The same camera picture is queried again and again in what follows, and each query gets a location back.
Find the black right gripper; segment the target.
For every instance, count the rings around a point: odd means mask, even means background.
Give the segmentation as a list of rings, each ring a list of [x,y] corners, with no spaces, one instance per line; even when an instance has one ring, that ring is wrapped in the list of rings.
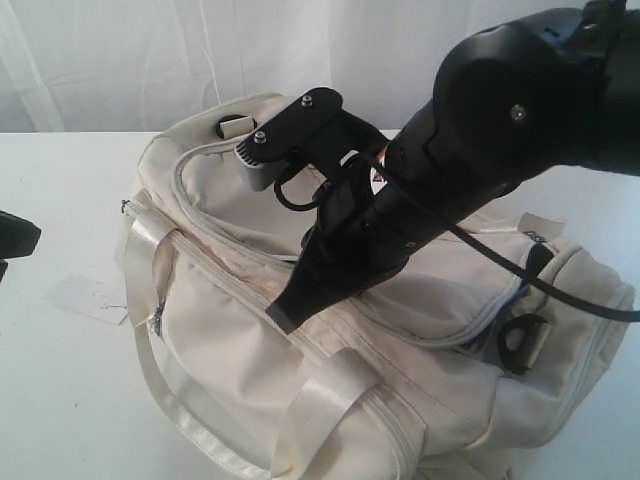
[[[351,164],[318,207],[301,259],[267,315],[286,334],[313,315],[397,275],[425,245],[425,216],[368,164]]]

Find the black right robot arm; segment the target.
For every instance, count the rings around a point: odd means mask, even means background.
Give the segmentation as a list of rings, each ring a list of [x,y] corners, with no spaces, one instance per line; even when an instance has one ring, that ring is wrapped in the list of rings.
[[[292,332],[554,166],[637,175],[639,13],[591,1],[468,37],[390,142],[329,89],[310,91],[264,131],[289,160],[283,180],[306,165],[325,178],[301,256],[267,308]]]

